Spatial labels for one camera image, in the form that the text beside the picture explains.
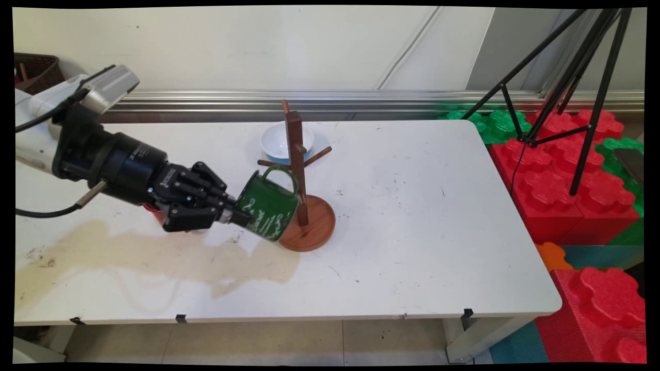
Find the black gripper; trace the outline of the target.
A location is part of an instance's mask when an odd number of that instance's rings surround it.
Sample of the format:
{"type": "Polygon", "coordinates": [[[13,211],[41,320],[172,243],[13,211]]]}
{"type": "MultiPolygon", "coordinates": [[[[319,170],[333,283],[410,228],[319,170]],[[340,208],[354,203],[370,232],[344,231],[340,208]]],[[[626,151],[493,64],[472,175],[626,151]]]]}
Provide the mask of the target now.
{"type": "MultiPolygon", "coordinates": [[[[101,181],[104,195],[132,205],[152,204],[148,192],[168,163],[165,151],[123,133],[114,133],[103,147],[101,181]]],[[[178,172],[178,190],[192,198],[195,206],[162,205],[163,230],[185,232],[210,229],[214,223],[245,227],[249,213],[235,207],[236,198],[228,194],[228,185],[204,162],[178,172]]]]}

